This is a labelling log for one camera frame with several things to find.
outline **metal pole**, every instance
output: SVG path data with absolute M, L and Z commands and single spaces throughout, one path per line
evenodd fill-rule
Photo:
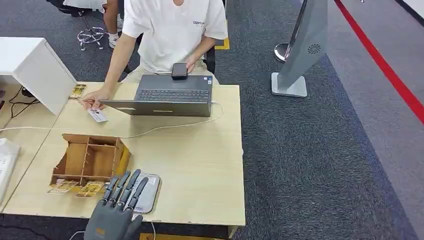
M 307 2 L 308 0 L 304 0 L 302 3 L 299 16 L 297 17 L 296 25 L 294 26 L 293 34 L 291 34 L 290 42 L 280 43 L 274 48 L 275 58 L 283 64 L 287 62 L 287 58 L 290 56 L 290 53 L 292 52 L 292 47 L 295 44 L 296 38 L 298 37 L 299 30 L 304 19 Z

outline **laptop keyboard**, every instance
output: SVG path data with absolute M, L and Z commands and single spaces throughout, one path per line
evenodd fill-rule
M 207 103 L 208 90 L 159 90 L 140 89 L 137 92 L 137 101 L 152 102 L 198 102 Z

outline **sneaker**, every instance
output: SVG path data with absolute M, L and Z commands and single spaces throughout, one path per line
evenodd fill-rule
M 118 32 L 122 32 L 122 27 L 123 26 L 124 26 L 124 20 L 121 18 L 121 15 L 118 14 L 118 19 L 117 19 Z
M 109 35 L 109 47 L 115 49 L 115 46 L 117 45 L 119 40 L 119 37 L 113 37 Z

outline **laptop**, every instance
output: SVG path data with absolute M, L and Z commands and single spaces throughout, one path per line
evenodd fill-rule
M 212 76 L 143 75 L 134 100 L 100 100 L 129 115 L 210 117 Z

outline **robotic hand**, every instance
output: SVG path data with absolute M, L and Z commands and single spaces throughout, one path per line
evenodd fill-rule
M 112 178 L 103 198 L 95 206 L 88 221 L 84 240 L 128 240 L 140 226 L 143 221 L 141 215 L 137 216 L 134 221 L 131 221 L 131 219 L 134 207 L 149 179 L 147 177 L 143 178 L 134 195 L 130 198 L 134 184 L 140 174 L 140 169 L 134 172 L 124 189 L 130 174 L 130 171 L 125 172 L 115 190 L 114 187 L 118 182 L 118 177 Z

